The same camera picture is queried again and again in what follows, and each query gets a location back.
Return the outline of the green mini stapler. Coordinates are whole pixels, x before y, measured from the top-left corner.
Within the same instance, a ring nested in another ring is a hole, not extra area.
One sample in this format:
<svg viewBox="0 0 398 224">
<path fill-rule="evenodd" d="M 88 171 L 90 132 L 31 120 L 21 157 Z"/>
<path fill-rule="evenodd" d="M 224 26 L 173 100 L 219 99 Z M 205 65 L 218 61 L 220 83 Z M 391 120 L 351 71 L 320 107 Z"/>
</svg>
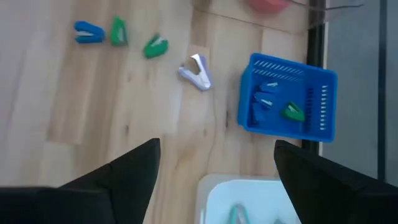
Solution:
<svg viewBox="0 0 398 224">
<path fill-rule="evenodd" d="M 154 58 L 163 55 L 169 48 L 169 42 L 159 33 L 156 33 L 144 46 L 145 58 Z"/>
<path fill-rule="evenodd" d="M 128 44 L 125 21 L 118 16 L 114 17 L 113 19 L 109 39 L 113 46 L 122 46 Z"/>
<path fill-rule="evenodd" d="M 292 121 L 305 121 L 305 113 L 294 102 L 287 103 L 286 106 L 280 111 L 280 113 L 283 117 Z"/>
</svg>

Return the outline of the blue plastic basket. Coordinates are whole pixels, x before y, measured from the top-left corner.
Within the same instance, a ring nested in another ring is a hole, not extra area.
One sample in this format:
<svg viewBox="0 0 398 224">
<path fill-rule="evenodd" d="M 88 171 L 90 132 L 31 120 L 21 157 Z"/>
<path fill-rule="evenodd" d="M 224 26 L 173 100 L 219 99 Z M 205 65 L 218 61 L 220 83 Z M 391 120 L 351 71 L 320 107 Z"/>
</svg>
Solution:
<svg viewBox="0 0 398 224">
<path fill-rule="evenodd" d="M 278 82 L 275 102 L 267 109 L 254 99 L 263 82 Z M 319 142 L 335 138 L 338 78 L 335 72 L 254 53 L 241 77 L 238 124 L 246 131 Z M 280 111 L 294 102 L 305 121 L 283 117 Z"/>
</svg>

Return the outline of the pink tape roll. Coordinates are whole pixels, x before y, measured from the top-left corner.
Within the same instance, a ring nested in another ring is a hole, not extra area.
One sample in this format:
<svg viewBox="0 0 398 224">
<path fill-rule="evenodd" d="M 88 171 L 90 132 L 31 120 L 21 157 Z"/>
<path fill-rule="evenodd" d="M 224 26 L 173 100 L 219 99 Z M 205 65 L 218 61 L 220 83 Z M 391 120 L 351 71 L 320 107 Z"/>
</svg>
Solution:
<svg viewBox="0 0 398 224">
<path fill-rule="evenodd" d="M 289 0 L 246 0 L 247 4 L 257 12 L 277 13 L 290 5 Z"/>
</svg>

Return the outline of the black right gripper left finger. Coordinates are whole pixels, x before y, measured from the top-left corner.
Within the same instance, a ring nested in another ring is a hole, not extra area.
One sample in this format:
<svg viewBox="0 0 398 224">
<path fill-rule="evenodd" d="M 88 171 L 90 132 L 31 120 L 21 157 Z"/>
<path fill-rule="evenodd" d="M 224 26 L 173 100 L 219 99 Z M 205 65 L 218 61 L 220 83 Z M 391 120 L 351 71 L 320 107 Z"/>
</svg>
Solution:
<svg viewBox="0 0 398 224">
<path fill-rule="evenodd" d="M 116 224 L 142 224 L 157 180 L 160 156 L 160 139 L 152 138 L 62 187 L 106 193 Z"/>
</svg>

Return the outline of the clear plastic container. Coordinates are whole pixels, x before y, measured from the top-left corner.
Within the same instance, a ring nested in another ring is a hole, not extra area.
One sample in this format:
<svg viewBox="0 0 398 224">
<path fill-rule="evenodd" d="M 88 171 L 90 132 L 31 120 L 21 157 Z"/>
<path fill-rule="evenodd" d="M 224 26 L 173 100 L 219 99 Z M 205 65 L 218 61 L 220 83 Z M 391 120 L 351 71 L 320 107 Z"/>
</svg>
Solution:
<svg viewBox="0 0 398 224">
<path fill-rule="evenodd" d="M 277 13 L 257 12 L 246 0 L 192 0 L 193 7 L 201 12 L 289 33 L 309 29 L 308 10 L 313 9 L 309 0 L 289 0 L 290 5 Z M 366 0 L 326 0 L 325 22 L 338 16 L 355 12 Z"/>
</svg>

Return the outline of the white plastic bin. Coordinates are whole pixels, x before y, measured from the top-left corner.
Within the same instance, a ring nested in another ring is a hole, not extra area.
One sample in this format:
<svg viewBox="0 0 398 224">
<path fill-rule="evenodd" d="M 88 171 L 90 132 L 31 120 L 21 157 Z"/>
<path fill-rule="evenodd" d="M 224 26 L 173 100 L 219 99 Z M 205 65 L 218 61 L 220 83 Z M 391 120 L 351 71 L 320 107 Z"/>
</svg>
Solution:
<svg viewBox="0 0 398 224">
<path fill-rule="evenodd" d="M 232 174 L 208 174 L 199 181 L 194 224 L 229 224 L 238 203 L 251 224 L 301 224 L 279 178 Z"/>
</svg>

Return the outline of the teal staple remover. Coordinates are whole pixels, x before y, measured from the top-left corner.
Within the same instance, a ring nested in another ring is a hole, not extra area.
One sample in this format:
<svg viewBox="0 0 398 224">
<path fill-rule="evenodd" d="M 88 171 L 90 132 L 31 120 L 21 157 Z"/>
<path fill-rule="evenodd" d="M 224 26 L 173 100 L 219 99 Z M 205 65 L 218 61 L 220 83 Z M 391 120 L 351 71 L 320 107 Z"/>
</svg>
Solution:
<svg viewBox="0 0 398 224">
<path fill-rule="evenodd" d="M 231 207 L 228 220 L 229 224 L 251 224 L 245 206 L 240 203 Z"/>
</svg>

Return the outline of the blue mini stapler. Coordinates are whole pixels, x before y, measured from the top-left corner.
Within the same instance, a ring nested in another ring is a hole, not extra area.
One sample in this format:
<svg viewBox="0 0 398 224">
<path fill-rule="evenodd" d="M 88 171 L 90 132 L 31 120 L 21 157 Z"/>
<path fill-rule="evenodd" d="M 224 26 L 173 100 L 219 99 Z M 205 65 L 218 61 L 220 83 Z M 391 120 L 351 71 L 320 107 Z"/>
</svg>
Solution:
<svg viewBox="0 0 398 224">
<path fill-rule="evenodd" d="M 279 83 L 278 82 L 263 82 L 259 89 L 262 92 L 276 94 L 279 92 Z"/>
<path fill-rule="evenodd" d="M 270 109 L 273 107 L 275 102 L 275 96 L 272 93 L 266 92 L 255 92 L 254 99 L 257 103 L 261 104 L 263 107 Z"/>
<path fill-rule="evenodd" d="M 105 40 L 105 31 L 89 22 L 76 21 L 73 27 L 76 32 L 75 40 L 79 44 L 100 43 Z"/>
</svg>

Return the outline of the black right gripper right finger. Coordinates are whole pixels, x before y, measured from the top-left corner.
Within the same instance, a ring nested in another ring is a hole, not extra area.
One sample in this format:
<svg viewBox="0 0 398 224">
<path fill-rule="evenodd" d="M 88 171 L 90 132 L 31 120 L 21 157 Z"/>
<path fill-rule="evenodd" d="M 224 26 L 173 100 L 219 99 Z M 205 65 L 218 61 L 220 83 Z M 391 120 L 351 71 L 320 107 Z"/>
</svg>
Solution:
<svg viewBox="0 0 398 224">
<path fill-rule="evenodd" d="M 284 140 L 274 160 L 302 224 L 398 224 L 398 187 Z"/>
</svg>

